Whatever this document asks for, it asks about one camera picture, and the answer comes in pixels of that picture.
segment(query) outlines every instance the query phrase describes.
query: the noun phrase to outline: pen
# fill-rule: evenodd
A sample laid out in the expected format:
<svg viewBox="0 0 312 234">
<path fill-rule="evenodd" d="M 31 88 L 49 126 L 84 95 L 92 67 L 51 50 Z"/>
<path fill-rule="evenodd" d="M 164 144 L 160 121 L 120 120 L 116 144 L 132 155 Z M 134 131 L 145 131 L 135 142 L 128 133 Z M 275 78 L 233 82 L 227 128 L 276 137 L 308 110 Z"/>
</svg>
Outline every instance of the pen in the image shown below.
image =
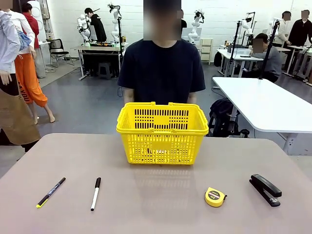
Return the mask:
<svg viewBox="0 0 312 234">
<path fill-rule="evenodd" d="M 101 183 L 101 178 L 97 178 L 97 181 L 96 181 L 96 190 L 94 192 L 94 197 L 93 197 L 93 202 L 92 202 L 92 205 L 91 205 L 91 211 L 94 211 L 94 207 L 96 206 L 96 202 L 97 202 L 97 197 L 98 197 L 98 190 L 99 190 L 99 185 Z"/>
<path fill-rule="evenodd" d="M 60 180 L 60 182 L 54 186 L 53 189 L 51 189 L 50 192 L 48 192 L 48 194 L 37 204 L 37 208 L 40 208 L 41 206 L 44 205 L 44 203 L 49 199 L 49 197 L 56 191 L 56 189 L 59 188 L 59 186 L 66 180 L 66 178 L 64 177 L 63 179 Z"/>
</svg>

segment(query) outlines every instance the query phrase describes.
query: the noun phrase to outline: plastic basket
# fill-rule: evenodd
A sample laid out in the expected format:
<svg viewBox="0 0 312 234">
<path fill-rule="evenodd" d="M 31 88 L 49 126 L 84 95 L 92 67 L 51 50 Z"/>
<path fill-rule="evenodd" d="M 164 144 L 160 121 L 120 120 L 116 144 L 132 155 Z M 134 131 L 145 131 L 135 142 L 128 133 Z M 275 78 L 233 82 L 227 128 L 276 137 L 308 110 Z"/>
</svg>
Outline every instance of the plastic basket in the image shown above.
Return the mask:
<svg viewBox="0 0 312 234">
<path fill-rule="evenodd" d="M 208 122 L 198 105 L 127 103 L 120 111 L 121 133 L 129 163 L 194 164 Z"/>
</svg>

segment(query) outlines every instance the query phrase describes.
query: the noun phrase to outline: red shirt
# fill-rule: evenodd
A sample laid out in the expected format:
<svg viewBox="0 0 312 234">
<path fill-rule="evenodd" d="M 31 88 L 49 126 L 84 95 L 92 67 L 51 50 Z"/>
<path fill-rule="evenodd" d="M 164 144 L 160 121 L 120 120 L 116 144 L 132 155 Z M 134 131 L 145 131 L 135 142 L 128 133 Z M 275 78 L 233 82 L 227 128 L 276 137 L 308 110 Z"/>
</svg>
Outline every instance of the red shirt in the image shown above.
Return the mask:
<svg viewBox="0 0 312 234">
<path fill-rule="evenodd" d="M 23 15 L 25 15 L 31 29 L 33 30 L 34 34 L 35 34 L 35 49 L 39 48 L 39 42 L 38 42 L 38 34 L 39 34 L 39 26 L 38 26 L 38 22 L 37 20 L 32 17 L 29 13 L 23 13 Z"/>
</svg>

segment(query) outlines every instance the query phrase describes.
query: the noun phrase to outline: white marker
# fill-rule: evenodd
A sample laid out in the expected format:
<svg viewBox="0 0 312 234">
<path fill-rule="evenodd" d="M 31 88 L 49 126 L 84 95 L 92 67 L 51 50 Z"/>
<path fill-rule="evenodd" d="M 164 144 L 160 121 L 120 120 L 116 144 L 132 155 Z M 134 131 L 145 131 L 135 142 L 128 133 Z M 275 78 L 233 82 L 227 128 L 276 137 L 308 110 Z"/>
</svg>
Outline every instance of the white marker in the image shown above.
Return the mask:
<svg viewBox="0 0 312 234">
<path fill-rule="evenodd" d="M 99 185 L 101 183 L 101 178 L 97 178 L 97 181 L 96 181 L 96 190 L 94 192 L 94 197 L 93 197 L 93 202 L 92 202 L 92 205 L 91 205 L 91 211 L 94 211 L 94 207 L 96 206 L 96 202 L 97 202 L 97 197 L 98 197 L 98 190 L 99 190 Z"/>
</svg>

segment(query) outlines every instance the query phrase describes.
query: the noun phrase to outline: stapler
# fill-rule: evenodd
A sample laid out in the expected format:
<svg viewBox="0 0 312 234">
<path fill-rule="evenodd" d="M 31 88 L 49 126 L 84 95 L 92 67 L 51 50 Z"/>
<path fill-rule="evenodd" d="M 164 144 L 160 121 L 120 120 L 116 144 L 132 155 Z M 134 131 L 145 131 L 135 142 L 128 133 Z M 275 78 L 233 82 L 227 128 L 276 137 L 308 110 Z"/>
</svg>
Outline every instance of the stapler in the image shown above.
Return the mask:
<svg viewBox="0 0 312 234">
<path fill-rule="evenodd" d="M 275 185 L 266 180 L 264 177 L 255 174 L 251 176 L 249 182 L 272 207 L 276 207 L 281 204 L 276 198 L 282 196 L 282 191 L 280 191 Z"/>
</svg>

